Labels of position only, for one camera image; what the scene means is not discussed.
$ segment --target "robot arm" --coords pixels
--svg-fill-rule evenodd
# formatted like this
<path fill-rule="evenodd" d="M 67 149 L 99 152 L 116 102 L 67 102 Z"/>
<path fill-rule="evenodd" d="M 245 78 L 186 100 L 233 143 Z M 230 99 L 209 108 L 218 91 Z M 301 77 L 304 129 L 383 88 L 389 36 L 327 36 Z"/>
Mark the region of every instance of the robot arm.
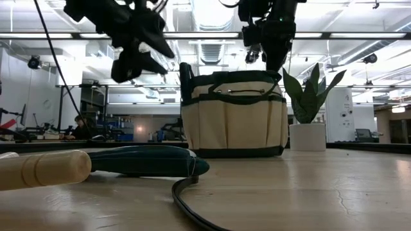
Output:
<path fill-rule="evenodd" d="M 166 74 L 167 70 L 151 58 L 150 52 L 139 50 L 144 42 L 164 56 L 174 58 L 162 34 L 165 21 L 159 13 L 146 7 L 147 0 L 125 2 L 126 5 L 120 5 L 115 0 L 66 0 L 64 12 L 77 22 L 83 17 L 88 18 L 96 25 L 97 33 L 106 33 L 115 48 L 123 48 L 112 66 L 111 77 L 116 82 L 136 78 L 142 70 Z M 134 3 L 134 9 L 129 6 L 131 3 Z"/>
<path fill-rule="evenodd" d="M 142 42 L 164 56 L 173 58 L 162 31 L 166 25 L 159 13 L 146 7 L 147 1 L 125 0 L 66 0 L 64 12 L 79 22 L 83 17 L 96 25 L 97 33 L 106 33 L 114 47 L 123 52 L 113 62 L 111 77 L 118 83 L 138 77 L 142 70 L 166 74 L 167 70 L 151 58 L 150 52 L 140 52 Z M 163 7 L 168 0 L 163 0 Z M 242 29 L 244 46 L 250 47 L 246 62 L 255 62 L 260 51 L 267 70 L 278 71 L 291 50 L 295 36 L 295 11 L 298 3 L 306 0 L 240 0 L 238 16 L 249 26 Z"/>
<path fill-rule="evenodd" d="M 246 62 L 255 62 L 262 50 L 267 70 L 278 71 L 285 63 L 295 37 L 295 12 L 298 3 L 307 0 L 240 0 L 238 17 L 243 27 L 244 46 L 250 47 Z"/>

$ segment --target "tool handle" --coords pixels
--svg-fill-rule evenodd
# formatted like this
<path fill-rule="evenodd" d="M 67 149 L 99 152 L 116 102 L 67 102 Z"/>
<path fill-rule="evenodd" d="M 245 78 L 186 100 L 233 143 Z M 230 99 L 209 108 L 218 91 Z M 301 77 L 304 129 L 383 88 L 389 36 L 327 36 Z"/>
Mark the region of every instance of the tool handle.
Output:
<path fill-rule="evenodd" d="M 91 172 L 91 160 L 84 151 L 65 151 L 0 159 L 0 191 L 73 184 Z"/>

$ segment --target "person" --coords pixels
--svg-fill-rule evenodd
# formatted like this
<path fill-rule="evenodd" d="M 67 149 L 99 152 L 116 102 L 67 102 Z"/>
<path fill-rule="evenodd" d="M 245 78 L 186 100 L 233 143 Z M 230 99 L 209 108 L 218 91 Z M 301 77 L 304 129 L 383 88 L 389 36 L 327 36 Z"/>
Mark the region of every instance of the person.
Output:
<path fill-rule="evenodd" d="M 75 117 L 74 121 L 76 121 L 77 127 L 71 135 L 66 136 L 66 139 L 88 140 L 95 135 L 96 125 L 94 124 L 94 121 L 87 117 L 83 117 L 83 120 L 80 115 Z"/>

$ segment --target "potted plant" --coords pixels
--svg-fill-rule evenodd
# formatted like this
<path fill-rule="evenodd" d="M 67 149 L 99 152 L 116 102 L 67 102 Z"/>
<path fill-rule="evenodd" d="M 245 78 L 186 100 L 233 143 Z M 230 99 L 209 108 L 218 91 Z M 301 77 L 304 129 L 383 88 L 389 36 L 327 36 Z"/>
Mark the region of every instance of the potted plant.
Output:
<path fill-rule="evenodd" d="M 344 77 L 345 71 L 339 72 L 327 87 L 326 78 L 319 83 L 320 67 L 317 63 L 305 82 L 305 88 L 297 79 L 283 69 L 285 91 L 291 98 L 294 116 L 299 124 L 290 125 L 290 147 L 294 151 L 325 151 L 326 127 L 322 123 L 311 123 L 320 107 L 326 101 L 328 92 Z"/>

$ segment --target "dark green bag trim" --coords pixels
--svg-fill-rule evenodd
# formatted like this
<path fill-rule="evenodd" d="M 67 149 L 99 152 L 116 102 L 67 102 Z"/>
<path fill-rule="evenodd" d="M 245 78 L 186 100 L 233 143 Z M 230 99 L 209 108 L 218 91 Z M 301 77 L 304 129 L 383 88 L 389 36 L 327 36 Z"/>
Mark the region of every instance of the dark green bag trim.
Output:
<path fill-rule="evenodd" d="M 181 106 L 189 106 L 195 103 L 199 103 L 200 101 L 223 101 L 225 103 L 232 103 L 235 105 L 251 105 L 251 104 L 255 104 L 261 101 L 277 101 L 277 102 L 282 102 L 282 103 L 286 103 L 286 99 L 281 97 L 281 96 L 268 96 L 265 99 L 260 99 L 257 102 L 254 102 L 254 100 L 256 98 L 258 98 L 260 96 L 231 96 L 231 99 L 229 98 L 220 98 L 217 95 L 214 94 L 201 94 L 199 95 L 197 98 L 193 98 L 190 100 L 186 100 L 181 102 Z"/>
<path fill-rule="evenodd" d="M 204 149 L 192 150 L 200 158 L 256 158 L 274 157 L 283 154 L 284 147 L 274 146 L 269 148 L 251 149 Z"/>
<path fill-rule="evenodd" d="M 265 83 L 277 84 L 281 80 L 281 75 L 275 71 L 219 71 L 210 75 L 196 76 L 189 80 L 190 87 L 224 84 L 224 83 L 244 83 L 261 81 Z"/>

